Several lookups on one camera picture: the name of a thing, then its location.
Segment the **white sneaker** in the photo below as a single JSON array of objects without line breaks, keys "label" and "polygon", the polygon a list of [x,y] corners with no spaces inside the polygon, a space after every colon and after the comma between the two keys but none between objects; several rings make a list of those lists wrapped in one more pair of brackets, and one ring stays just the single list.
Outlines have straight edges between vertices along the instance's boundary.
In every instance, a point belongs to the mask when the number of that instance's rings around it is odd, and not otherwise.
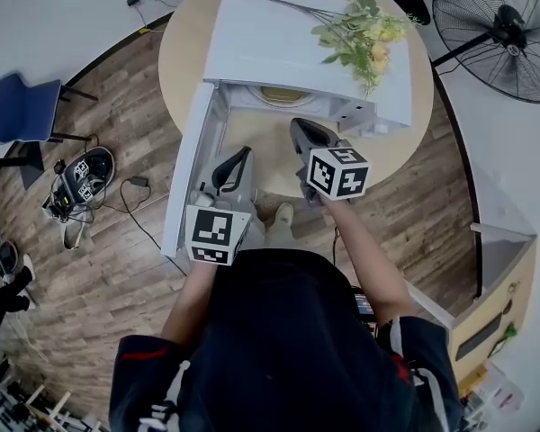
[{"label": "white sneaker", "polygon": [[36,274],[34,273],[34,266],[32,265],[32,260],[28,255],[22,257],[22,263],[25,267],[28,267],[30,273],[32,274],[32,281],[36,280]]},{"label": "white sneaker", "polygon": [[24,296],[25,298],[28,298],[28,301],[30,301],[30,303],[28,304],[28,311],[31,311],[32,309],[36,309],[36,307],[38,306],[34,298],[32,298],[30,294],[28,293],[28,290],[22,290],[21,292],[18,293],[18,296]]},{"label": "white sneaker", "polygon": [[290,203],[282,203],[276,211],[274,222],[285,222],[288,227],[291,227],[293,219],[294,207]]}]

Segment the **floor trim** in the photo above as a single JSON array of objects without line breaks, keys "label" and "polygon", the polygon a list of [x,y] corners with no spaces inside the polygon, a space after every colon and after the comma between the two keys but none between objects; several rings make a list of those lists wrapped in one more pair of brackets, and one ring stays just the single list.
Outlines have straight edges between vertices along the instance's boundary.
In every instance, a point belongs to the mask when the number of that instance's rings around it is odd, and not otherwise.
[{"label": "floor trim", "polygon": [[[159,17],[155,21],[148,24],[149,29],[156,29],[157,27],[161,26],[162,24],[167,23],[170,20],[170,16],[172,16],[173,12],[170,12],[168,14],[165,14],[162,17]],[[140,32],[143,28],[140,28],[139,30],[135,31],[134,33],[131,33],[128,37],[126,37],[123,40],[120,40],[118,43],[116,43],[114,46],[109,48],[107,51],[102,53],[98,58],[93,60],[90,64],[88,64],[86,67],[84,67],[80,72],[78,72],[76,75],[74,75],[72,78],[70,78],[64,85],[67,86],[74,86],[78,81],[80,81],[82,78],[84,78],[87,74],[89,74],[92,70],[97,68],[100,64],[102,64],[104,61],[106,61],[111,55],[115,54],[125,46],[131,44],[133,41],[144,35],[146,32]],[[12,146],[6,151],[3,158],[9,158],[12,156],[14,151],[17,149],[18,142],[14,142]]]},{"label": "floor trim", "polygon": [[[462,137],[462,132],[460,131],[460,125],[456,119],[456,114],[454,112],[454,107],[450,102],[450,97],[444,88],[442,79],[440,75],[432,68],[432,76],[434,77],[434,85],[438,90],[442,104],[446,110],[446,115],[448,120],[452,124],[452,129],[454,131],[454,136],[456,138],[456,144],[458,145],[458,150],[460,151],[460,158],[462,159],[462,166],[466,174],[466,181],[468,182],[468,192],[470,193],[470,204],[472,206],[472,218],[474,222],[480,224],[480,211],[478,210],[478,197],[476,196],[476,185],[474,184],[474,177],[472,172],[472,167],[470,165],[470,158],[468,157],[468,151],[466,150],[466,145],[464,144],[464,139]],[[480,235],[474,235],[476,242],[476,298],[479,298],[482,295],[482,237]]]}]

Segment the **beige tabletop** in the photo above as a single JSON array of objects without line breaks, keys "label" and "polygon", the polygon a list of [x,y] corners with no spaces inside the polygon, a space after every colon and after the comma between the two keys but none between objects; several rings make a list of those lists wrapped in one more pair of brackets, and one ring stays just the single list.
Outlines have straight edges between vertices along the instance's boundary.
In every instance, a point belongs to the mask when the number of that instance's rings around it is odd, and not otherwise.
[{"label": "beige tabletop", "polygon": [[[158,59],[160,86],[176,127],[184,134],[186,118],[203,71],[221,0],[184,0],[162,38]],[[404,15],[392,0],[376,0],[387,13]],[[434,84],[428,54],[415,30],[408,33],[412,81],[412,126],[387,136],[350,139],[371,163],[369,185],[397,171],[418,147],[430,120]],[[234,110],[230,113],[224,146],[250,146],[255,155],[255,184],[274,194],[302,197],[295,173],[302,167],[289,134],[295,115],[284,112]],[[318,121],[333,131],[331,121]]]}]

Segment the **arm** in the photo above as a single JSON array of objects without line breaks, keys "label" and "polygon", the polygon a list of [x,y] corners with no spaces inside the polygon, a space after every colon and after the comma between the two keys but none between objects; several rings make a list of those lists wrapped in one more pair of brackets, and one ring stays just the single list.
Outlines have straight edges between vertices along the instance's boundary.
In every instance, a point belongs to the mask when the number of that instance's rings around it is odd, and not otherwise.
[{"label": "arm", "polygon": [[193,347],[203,328],[217,266],[195,262],[178,294],[160,335],[183,347]]},{"label": "arm", "polygon": [[326,197],[321,200],[334,218],[378,324],[382,326],[396,317],[415,315],[401,273],[386,257],[350,203],[334,202]]}]

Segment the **cabinet door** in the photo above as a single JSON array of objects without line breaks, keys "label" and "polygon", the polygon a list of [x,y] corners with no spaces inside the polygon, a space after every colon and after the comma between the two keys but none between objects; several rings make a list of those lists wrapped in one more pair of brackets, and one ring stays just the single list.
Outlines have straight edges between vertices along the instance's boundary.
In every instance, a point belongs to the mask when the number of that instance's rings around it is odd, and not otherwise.
[{"label": "cabinet door", "polygon": [[175,257],[184,246],[185,207],[203,165],[221,149],[230,109],[222,88],[200,83],[194,94],[170,186],[162,254]]}]

